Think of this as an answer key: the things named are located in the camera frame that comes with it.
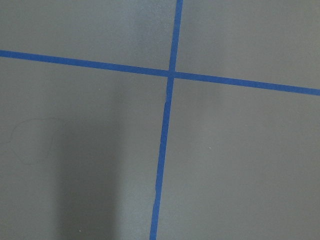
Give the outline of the brown paper table cover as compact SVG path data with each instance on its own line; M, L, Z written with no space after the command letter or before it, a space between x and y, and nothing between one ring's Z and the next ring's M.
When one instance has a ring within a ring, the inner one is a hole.
M317 0L3 0L3 240L317 240Z

